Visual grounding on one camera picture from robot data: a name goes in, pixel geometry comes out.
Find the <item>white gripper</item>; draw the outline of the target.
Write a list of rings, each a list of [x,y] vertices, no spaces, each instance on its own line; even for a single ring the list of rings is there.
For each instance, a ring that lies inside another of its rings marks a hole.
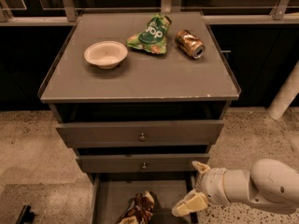
[[[192,162],[193,168],[203,175],[201,187],[203,192],[191,191],[173,208],[175,217],[184,217],[190,213],[204,210],[208,202],[215,205],[229,205],[230,202],[225,194],[223,179],[225,168],[212,168],[200,161]]]

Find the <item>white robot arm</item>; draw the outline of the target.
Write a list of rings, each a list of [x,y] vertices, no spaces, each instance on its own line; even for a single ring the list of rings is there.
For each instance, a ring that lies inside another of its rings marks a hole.
[[[194,189],[172,208],[175,217],[207,209],[210,203],[242,203],[283,215],[299,208],[299,174],[281,161],[261,159],[249,170],[210,168],[199,161],[192,166],[198,172]]]

